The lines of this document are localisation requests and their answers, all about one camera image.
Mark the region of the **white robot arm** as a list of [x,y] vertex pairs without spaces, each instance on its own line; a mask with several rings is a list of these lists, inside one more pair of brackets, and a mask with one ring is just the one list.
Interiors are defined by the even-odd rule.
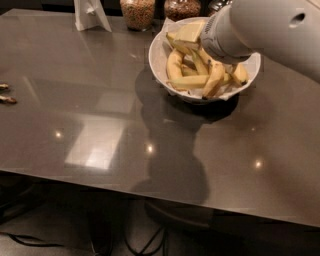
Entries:
[[320,82],[320,0],[233,0],[204,21],[184,23],[175,42],[225,64],[259,53]]

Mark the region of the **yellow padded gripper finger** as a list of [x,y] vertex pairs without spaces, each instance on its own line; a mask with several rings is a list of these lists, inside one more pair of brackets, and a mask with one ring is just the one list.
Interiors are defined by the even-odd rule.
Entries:
[[200,37],[200,34],[205,24],[205,20],[196,20],[183,25],[177,31],[174,40],[187,43],[196,43]]

